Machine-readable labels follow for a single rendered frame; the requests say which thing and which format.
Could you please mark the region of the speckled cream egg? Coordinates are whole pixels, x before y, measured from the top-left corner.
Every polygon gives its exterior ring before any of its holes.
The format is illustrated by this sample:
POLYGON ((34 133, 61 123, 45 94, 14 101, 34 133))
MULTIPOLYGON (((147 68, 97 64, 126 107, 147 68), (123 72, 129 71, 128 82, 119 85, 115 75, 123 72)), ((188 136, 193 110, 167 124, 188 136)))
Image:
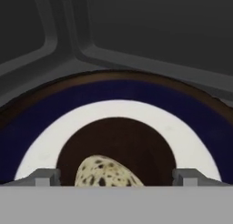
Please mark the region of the speckled cream egg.
POLYGON ((90 156, 78 167, 76 187, 143 187, 143 182, 112 158, 90 156))

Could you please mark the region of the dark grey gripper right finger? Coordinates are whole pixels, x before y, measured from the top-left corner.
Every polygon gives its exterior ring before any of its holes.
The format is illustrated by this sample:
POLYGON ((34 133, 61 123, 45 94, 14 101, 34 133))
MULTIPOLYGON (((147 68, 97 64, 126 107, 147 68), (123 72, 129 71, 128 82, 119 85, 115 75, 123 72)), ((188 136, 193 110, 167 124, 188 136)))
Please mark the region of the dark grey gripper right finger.
POLYGON ((195 168, 176 168, 172 172, 173 186, 180 187, 228 187, 228 183, 208 178, 195 168))

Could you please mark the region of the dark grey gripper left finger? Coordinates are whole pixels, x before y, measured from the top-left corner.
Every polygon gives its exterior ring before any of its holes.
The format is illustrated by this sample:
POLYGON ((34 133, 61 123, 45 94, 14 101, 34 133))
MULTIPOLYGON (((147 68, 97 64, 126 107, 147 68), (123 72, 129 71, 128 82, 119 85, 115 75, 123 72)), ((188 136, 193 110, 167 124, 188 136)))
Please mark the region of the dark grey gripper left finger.
POLYGON ((60 170, 57 168, 38 168, 25 178, 5 183, 10 187, 53 187, 60 186, 60 170))

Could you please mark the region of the dark grey microwave oven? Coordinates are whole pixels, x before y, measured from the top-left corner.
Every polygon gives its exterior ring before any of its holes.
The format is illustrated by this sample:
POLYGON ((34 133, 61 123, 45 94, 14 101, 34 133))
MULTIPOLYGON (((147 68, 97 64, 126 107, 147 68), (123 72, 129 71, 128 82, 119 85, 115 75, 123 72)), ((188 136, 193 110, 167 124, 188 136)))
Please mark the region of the dark grey microwave oven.
POLYGON ((233 0, 0 0, 0 106, 106 69, 172 77, 233 107, 233 0))

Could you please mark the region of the brown blue white ringed plate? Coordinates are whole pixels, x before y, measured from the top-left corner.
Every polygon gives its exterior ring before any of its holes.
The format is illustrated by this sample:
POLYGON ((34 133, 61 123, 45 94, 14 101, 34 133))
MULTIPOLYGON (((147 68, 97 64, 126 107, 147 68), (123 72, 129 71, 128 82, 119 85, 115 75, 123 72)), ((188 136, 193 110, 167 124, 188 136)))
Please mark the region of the brown blue white ringed plate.
POLYGON ((36 87, 0 107, 0 181, 14 179, 36 137, 73 107, 115 99, 160 107, 192 127, 233 183, 233 108, 174 79, 132 71, 67 76, 36 87))

